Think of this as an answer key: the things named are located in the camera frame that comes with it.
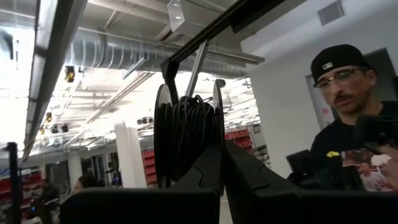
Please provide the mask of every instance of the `cable reel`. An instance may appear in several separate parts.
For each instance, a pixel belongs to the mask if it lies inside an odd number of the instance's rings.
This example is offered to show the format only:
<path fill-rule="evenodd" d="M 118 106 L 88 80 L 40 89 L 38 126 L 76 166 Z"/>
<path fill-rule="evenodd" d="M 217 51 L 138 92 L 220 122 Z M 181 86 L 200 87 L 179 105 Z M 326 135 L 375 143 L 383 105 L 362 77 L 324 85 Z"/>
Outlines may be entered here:
<path fill-rule="evenodd" d="M 154 115 L 155 169 L 159 188 L 169 188 L 192 167 L 211 144 L 225 145 L 221 88 L 215 82 L 213 104 L 183 96 L 172 105 L 166 84 L 159 87 Z"/>

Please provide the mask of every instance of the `black cable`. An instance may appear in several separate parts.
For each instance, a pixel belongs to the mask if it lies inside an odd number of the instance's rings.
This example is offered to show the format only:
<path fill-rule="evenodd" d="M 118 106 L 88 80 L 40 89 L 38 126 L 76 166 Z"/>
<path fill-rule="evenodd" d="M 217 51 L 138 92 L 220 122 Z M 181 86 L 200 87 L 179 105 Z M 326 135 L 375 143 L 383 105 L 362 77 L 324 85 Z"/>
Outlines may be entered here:
<path fill-rule="evenodd" d="M 162 148 L 169 152 L 172 181 L 183 177 L 207 146 L 220 139 L 215 109 L 200 96 L 183 96 L 176 105 L 164 104 Z"/>

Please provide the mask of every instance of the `eyeglasses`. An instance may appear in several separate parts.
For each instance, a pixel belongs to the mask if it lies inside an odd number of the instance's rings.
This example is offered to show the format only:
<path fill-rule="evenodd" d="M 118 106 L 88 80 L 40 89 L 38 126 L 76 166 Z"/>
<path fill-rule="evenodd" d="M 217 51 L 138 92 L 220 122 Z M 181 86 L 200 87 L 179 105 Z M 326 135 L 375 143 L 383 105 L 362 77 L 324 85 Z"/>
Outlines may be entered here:
<path fill-rule="evenodd" d="M 315 88 L 326 89 L 326 88 L 328 88 L 330 86 L 330 82 L 332 80 L 334 80 L 337 83 L 347 81 L 355 74 L 355 71 L 358 71 L 358 70 L 364 71 L 363 68 L 354 68 L 354 69 L 342 70 L 342 71 L 337 72 L 331 78 L 325 78 L 325 79 L 319 80 L 313 86 Z"/>

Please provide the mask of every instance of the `metal rail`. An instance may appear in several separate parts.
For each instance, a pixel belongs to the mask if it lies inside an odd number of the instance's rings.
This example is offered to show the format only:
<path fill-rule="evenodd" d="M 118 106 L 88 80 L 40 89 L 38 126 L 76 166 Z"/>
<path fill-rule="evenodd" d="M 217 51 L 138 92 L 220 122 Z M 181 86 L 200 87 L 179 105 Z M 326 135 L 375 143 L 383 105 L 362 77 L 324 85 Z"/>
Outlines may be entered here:
<path fill-rule="evenodd" d="M 29 105 L 22 161 L 32 150 L 69 45 L 87 0 L 37 1 L 35 48 L 29 85 Z"/>

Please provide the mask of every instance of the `photo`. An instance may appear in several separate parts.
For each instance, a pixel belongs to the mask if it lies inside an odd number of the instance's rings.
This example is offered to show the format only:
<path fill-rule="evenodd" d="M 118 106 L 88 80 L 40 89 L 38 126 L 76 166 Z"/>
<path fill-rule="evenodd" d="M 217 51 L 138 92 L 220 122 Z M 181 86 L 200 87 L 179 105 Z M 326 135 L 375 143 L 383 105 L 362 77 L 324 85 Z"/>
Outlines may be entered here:
<path fill-rule="evenodd" d="M 343 166 L 355 166 L 363 185 L 369 192 L 390 192 L 392 187 L 387 183 L 385 163 L 375 162 L 377 159 L 366 149 L 350 150 L 342 154 Z"/>

